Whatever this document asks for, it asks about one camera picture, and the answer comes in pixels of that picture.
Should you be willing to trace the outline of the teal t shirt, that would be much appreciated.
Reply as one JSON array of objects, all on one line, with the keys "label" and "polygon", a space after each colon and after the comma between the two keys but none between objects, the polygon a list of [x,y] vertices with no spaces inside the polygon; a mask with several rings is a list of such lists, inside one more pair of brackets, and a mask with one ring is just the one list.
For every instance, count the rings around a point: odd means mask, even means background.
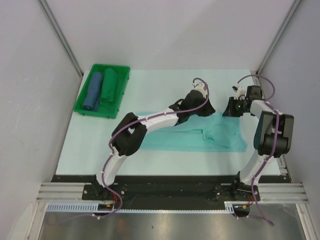
[{"label": "teal t shirt", "polygon": [[242,137],[240,120],[216,112],[207,117],[191,116],[177,126],[148,133],[142,150],[204,153],[244,153],[248,147]]}]

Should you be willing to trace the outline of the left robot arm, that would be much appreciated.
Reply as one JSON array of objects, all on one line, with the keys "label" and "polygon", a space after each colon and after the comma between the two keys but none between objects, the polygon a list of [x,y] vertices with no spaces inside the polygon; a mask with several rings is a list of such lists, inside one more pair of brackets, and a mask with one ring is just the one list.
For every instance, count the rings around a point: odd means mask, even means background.
[{"label": "left robot arm", "polygon": [[110,196],[109,187],[127,159],[141,147],[147,134],[167,127],[175,127],[189,120],[193,115],[208,117],[216,112],[209,100],[208,90],[191,90],[184,99],[180,99],[167,109],[153,114],[138,116],[133,112],[125,115],[111,134],[110,155],[102,170],[92,182],[93,194],[100,200]]}]

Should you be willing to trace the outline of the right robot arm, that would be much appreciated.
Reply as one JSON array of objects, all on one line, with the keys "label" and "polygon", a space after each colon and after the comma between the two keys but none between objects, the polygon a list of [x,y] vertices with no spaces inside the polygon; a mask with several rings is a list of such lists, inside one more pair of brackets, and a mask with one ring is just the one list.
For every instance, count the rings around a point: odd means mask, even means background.
[{"label": "right robot arm", "polygon": [[263,171],[291,149],[294,116],[271,106],[257,85],[244,89],[237,83],[232,89],[235,96],[229,98],[222,115],[239,118],[249,113],[258,118],[258,124],[253,138],[254,152],[246,166],[232,180],[228,195],[235,201],[257,200],[260,198],[257,184]]}]

